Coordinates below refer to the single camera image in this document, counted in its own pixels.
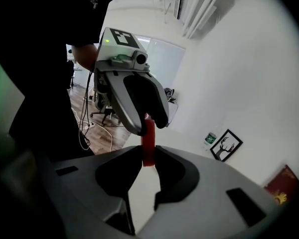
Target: picture frame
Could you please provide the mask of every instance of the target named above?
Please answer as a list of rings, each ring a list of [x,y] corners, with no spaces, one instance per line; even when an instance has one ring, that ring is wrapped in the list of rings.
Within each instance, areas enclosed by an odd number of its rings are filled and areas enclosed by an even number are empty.
[[[215,159],[225,162],[242,144],[242,140],[228,129],[210,148],[210,151]]]

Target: wooden floor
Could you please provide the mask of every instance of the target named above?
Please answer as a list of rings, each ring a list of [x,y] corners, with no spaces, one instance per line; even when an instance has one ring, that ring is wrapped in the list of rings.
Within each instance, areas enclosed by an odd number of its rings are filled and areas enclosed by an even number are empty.
[[[69,91],[72,108],[77,112],[79,118],[81,116],[82,105],[84,102],[84,94],[85,89],[81,87],[73,87],[73,89]],[[94,102],[92,101],[88,101],[88,109],[89,114],[91,112],[99,111],[95,108]],[[89,119],[101,125],[103,117],[103,114],[94,114],[93,117],[89,117]],[[116,118],[112,117],[110,119],[109,116],[104,121],[104,128],[113,136],[112,150],[121,149],[131,134],[125,129],[125,127],[123,127],[122,123],[118,124],[118,120]],[[99,126],[95,125],[93,128],[90,128],[86,137],[90,140],[90,148],[96,155],[110,151],[111,136]]]

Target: water bottle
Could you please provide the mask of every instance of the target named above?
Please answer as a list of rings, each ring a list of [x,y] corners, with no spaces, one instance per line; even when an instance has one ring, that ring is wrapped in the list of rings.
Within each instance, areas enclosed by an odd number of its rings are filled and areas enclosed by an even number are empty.
[[[208,133],[208,135],[205,137],[204,143],[203,143],[203,149],[205,151],[208,151],[210,149],[210,146],[214,143],[216,138],[219,136],[223,123],[215,126],[215,128]]]

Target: red book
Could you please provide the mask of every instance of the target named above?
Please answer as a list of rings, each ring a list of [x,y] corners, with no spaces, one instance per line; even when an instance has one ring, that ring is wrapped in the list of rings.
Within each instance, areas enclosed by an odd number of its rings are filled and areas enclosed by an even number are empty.
[[[290,201],[299,192],[299,180],[292,170],[285,165],[283,169],[265,186],[277,204]]]

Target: deer artwork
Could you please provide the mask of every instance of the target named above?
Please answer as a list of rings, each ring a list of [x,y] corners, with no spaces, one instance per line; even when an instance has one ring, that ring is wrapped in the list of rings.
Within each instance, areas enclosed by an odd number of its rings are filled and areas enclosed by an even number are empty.
[[[229,152],[231,152],[231,151],[234,149],[234,147],[235,147],[235,144],[233,143],[233,144],[231,145],[230,149],[226,150],[226,149],[227,149],[227,146],[224,148],[224,142],[226,141],[227,138],[228,138],[228,137],[224,137],[224,139],[222,139],[221,142],[220,142],[219,151],[217,151],[217,153],[216,153],[216,156],[218,157],[219,160],[221,160],[221,159],[220,159],[220,154],[221,154],[223,151],[226,151],[226,152],[229,153]]]

